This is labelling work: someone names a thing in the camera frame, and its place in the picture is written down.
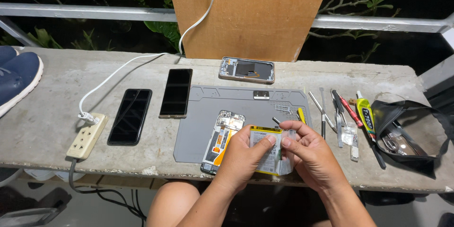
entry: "sneaker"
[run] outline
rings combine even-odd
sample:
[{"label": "sneaker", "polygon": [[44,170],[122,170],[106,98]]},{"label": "sneaker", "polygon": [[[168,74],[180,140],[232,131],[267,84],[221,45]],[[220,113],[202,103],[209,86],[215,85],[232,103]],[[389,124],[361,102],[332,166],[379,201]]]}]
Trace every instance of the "sneaker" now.
[{"label": "sneaker", "polygon": [[38,55],[17,53],[10,46],[0,46],[0,118],[36,87],[43,74]]}]

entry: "power strip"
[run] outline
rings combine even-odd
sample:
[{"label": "power strip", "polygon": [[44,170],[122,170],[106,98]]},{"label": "power strip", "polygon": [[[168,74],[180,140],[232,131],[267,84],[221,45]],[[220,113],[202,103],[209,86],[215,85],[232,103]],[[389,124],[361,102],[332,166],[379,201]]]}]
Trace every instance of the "power strip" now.
[{"label": "power strip", "polygon": [[85,160],[90,155],[94,144],[98,140],[109,118],[101,113],[92,113],[95,118],[99,118],[96,125],[85,123],[66,152],[66,156]]}]

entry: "white shoe sole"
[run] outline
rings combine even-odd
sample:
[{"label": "white shoe sole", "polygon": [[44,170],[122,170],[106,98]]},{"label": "white shoe sole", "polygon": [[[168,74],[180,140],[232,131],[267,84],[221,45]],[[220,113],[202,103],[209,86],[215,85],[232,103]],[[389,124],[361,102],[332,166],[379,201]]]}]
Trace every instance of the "white shoe sole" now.
[{"label": "white shoe sole", "polygon": [[43,75],[43,61],[41,58],[38,56],[39,59],[39,67],[38,67],[38,72],[35,75],[35,78],[33,81],[24,89],[22,90],[17,96],[13,97],[11,100],[8,102],[4,103],[2,106],[0,106],[0,118],[5,115],[13,106],[15,106],[19,101],[21,101],[24,97],[26,97],[35,87],[38,85],[39,80],[41,79],[41,76]]}]

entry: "silicone repair mat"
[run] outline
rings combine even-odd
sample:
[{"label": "silicone repair mat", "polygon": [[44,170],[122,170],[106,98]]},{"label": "silicone repair mat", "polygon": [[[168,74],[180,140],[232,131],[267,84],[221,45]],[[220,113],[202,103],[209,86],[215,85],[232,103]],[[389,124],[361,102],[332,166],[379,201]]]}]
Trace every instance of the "silicone repair mat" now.
[{"label": "silicone repair mat", "polygon": [[[270,99],[254,99],[255,90],[269,91]],[[289,107],[293,114],[276,110],[276,105]],[[307,96],[301,90],[193,85],[187,117],[180,120],[173,157],[176,162],[201,163],[221,110],[244,115],[245,125],[275,127],[273,117],[279,121],[298,120],[299,107],[312,127]]]}]

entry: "smartphone screen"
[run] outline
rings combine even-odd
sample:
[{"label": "smartphone screen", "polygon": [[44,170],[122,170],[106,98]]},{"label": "smartphone screen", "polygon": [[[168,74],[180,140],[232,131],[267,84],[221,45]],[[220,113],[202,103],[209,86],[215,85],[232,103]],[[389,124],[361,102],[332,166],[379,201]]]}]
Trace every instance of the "smartphone screen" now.
[{"label": "smartphone screen", "polygon": [[185,117],[188,109],[192,69],[170,69],[160,117]]},{"label": "smartphone screen", "polygon": [[128,89],[118,109],[110,131],[108,144],[136,145],[147,115],[152,91],[149,89]]}]

